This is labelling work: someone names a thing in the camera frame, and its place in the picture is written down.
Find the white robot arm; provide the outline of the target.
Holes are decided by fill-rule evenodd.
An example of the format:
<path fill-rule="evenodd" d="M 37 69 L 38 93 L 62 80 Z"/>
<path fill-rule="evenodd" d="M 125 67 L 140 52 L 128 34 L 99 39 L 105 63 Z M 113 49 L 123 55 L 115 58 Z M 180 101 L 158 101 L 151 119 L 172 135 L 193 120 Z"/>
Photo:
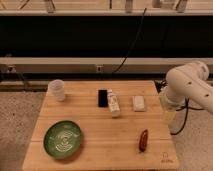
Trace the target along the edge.
<path fill-rule="evenodd" d="M 172 122 L 186 98 L 213 114 L 213 86 L 206 82 L 208 77 L 209 68 L 202 61 L 192 61 L 167 72 L 167 85 L 159 93 L 166 124 Z"/>

